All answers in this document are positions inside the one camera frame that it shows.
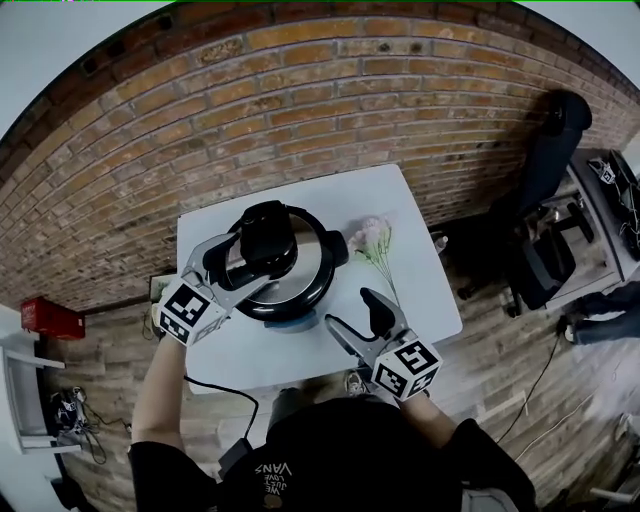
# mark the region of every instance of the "office chair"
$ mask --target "office chair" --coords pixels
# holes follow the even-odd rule
[[[556,193],[582,132],[591,126],[589,105],[578,94],[553,91],[549,100],[549,115],[527,153],[518,187],[493,203],[481,231],[484,243],[493,248],[486,261],[506,275],[511,288],[514,305],[507,311],[512,317],[521,314],[520,298],[529,309],[538,309],[575,271],[562,231],[577,226],[589,243],[594,239],[575,203],[568,206],[570,217],[555,223],[547,218],[549,208],[541,205]],[[460,288],[459,297],[468,299],[488,284],[492,271],[486,271],[484,279]]]

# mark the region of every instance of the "brick wall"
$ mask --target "brick wall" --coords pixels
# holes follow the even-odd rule
[[[513,186],[543,95],[620,147],[640,94],[516,4],[178,4],[66,70],[0,144],[0,303],[83,309],[175,265],[180,213],[387,162],[428,223]]]

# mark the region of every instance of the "black and white marker cube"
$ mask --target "black and white marker cube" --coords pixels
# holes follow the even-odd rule
[[[226,311],[180,278],[164,290],[160,327],[185,345],[193,345],[220,327]]]
[[[415,339],[376,359],[373,382],[404,402],[431,384],[441,366],[433,345]]]

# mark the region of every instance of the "cable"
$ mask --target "cable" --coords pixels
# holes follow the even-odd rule
[[[524,400],[524,404],[520,408],[520,411],[518,411],[518,415],[516,416],[516,419],[513,420],[513,423],[511,423],[511,426],[507,429],[507,431],[504,434],[502,434],[500,439],[498,439],[497,444],[500,444],[502,442],[502,440],[507,436],[507,434],[509,432],[511,432],[511,429],[514,427],[514,425],[520,419],[520,416],[522,416],[522,413],[526,409],[527,405],[529,404],[529,399],[531,398],[531,395],[533,395],[533,392],[536,389],[536,386],[538,385],[538,382],[540,382],[540,379],[542,379],[542,376],[545,374],[545,372],[547,371],[547,368],[549,368],[549,365],[551,364],[551,360],[553,359],[553,355],[556,353],[556,348],[558,348],[558,342],[559,341],[560,341],[560,333],[558,332],[557,335],[556,335],[556,342],[553,344],[553,348],[551,349],[551,355],[549,356],[549,360],[547,361],[547,364],[544,365],[544,368],[542,369],[542,373],[540,374],[538,379],[533,383],[533,386],[531,387],[531,390],[529,391],[529,394],[527,395],[527,398],[525,398],[525,400]]]
[[[253,398],[250,395],[247,395],[246,393],[243,393],[242,391],[238,391],[237,389],[225,388],[224,386],[218,386],[216,384],[205,384],[204,382],[200,382],[200,381],[197,381],[195,379],[192,379],[188,375],[184,376],[184,380],[186,380],[187,382],[191,382],[191,384],[197,384],[198,386],[203,386],[205,388],[211,388],[211,389],[218,389],[220,391],[226,391],[227,393],[233,393],[234,395],[240,395],[240,396],[245,397],[247,400],[251,400],[251,402],[253,402],[253,413],[251,414],[251,420],[249,421],[249,426],[247,427],[247,431],[244,433],[244,438],[245,439],[247,439],[249,437],[249,431],[251,430],[251,427],[253,426],[253,422],[255,421],[256,415],[258,414],[258,408],[260,407],[260,405],[258,404],[258,401],[255,398]]]
[[[573,416],[575,413],[577,413],[580,410],[580,407],[582,407],[590,398],[593,397],[593,395],[595,395],[595,392],[591,393],[587,398],[585,398],[582,402],[580,402],[580,404],[578,405],[578,407],[576,407],[573,411],[571,411],[569,414],[567,414],[564,418],[562,418],[561,420],[559,420],[553,427],[551,427],[549,430],[547,430],[546,432],[544,432],[543,434],[540,434],[538,437],[536,437],[533,441],[531,441],[527,447],[522,450],[520,452],[520,455],[518,455],[515,458],[515,461],[518,462],[518,460],[520,460],[520,458],[529,450],[529,448],[531,448],[534,444],[536,444],[538,441],[540,441],[540,439],[542,439],[543,437],[545,437],[547,434],[551,434],[551,432],[553,432],[556,428],[558,428],[562,423],[564,423],[566,420],[568,420],[569,418],[571,418],[571,416]]]
[[[131,425],[129,425],[126,421],[124,421],[122,418],[117,418],[113,421],[105,421],[104,419],[102,419],[102,416],[100,416],[96,411],[94,411],[91,407],[89,407],[89,404],[85,401],[83,404],[84,408],[89,411],[91,414],[93,414],[96,418],[98,418],[98,421],[100,423],[102,423],[104,426],[108,427],[110,425],[114,425],[115,423],[122,423],[122,426],[124,427],[124,429],[129,432],[129,429],[131,428]]]
[[[84,429],[82,431],[82,433],[84,434],[84,437],[87,440],[87,444],[89,445],[89,451],[91,452],[91,458],[93,459],[93,462],[95,462],[99,466],[102,466],[102,465],[106,464],[107,463],[107,452],[104,451],[104,448],[102,447],[102,444],[100,444],[100,440],[95,435],[95,433],[93,433],[89,429]],[[89,434],[91,434],[91,436],[93,437],[93,440],[96,442],[96,446],[102,452],[102,460],[98,460],[96,458],[96,454],[95,454],[95,451],[93,450],[93,444],[91,443],[91,438],[89,437]]]

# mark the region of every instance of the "desk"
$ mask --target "desk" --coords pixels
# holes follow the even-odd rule
[[[345,238],[364,219],[389,215],[393,225],[389,263],[409,325],[429,342],[460,332],[462,323],[440,258],[397,165],[307,180],[184,214],[178,219],[178,268],[197,244],[227,232],[249,206],[270,200],[308,210],[325,228],[340,230]],[[323,319],[332,313],[369,332],[369,310],[359,294],[363,286],[392,296],[372,266],[350,261],[336,270],[329,292],[316,306],[318,316]],[[303,333],[281,333],[265,329],[239,311],[187,352],[189,376],[241,390],[326,375],[356,364],[322,320]],[[212,392],[196,385],[191,389]]]
[[[27,364],[34,367],[43,368],[45,366],[51,368],[63,369],[64,363],[59,361],[51,361],[49,359],[41,359],[20,352],[7,350],[0,346],[0,435],[9,445],[11,445],[18,453],[66,453],[81,451],[81,446],[51,446],[52,442],[56,442],[55,437],[44,435],[41,433],[25,434],[20,428],[20,417],[18,414],[18,400],[16,389],[11,377],[10,362],[18,364]],[[32,400],[37,400],[37,396],[30,396]]]
[[[567,167],[567,172],[589,210],[592,224],[596,228],[596,239],[604,251],[606,267],[591,268],[586,273],[574,274],[547,303],[547,309],[557,309],[589,293],[603,291],[625,282],[640,266],[640,262],[635,261],[618,236],[620,221],[613,215],[600,188],[598,177],[587,165],[588,160],[598,156],[606,159],[608,154],[609,151],[605,149],[578,149]],[[567,232],[567,241],[574,256],[579,256],[575,249],[578,241],[574,238],[572,243],[570,231]]]

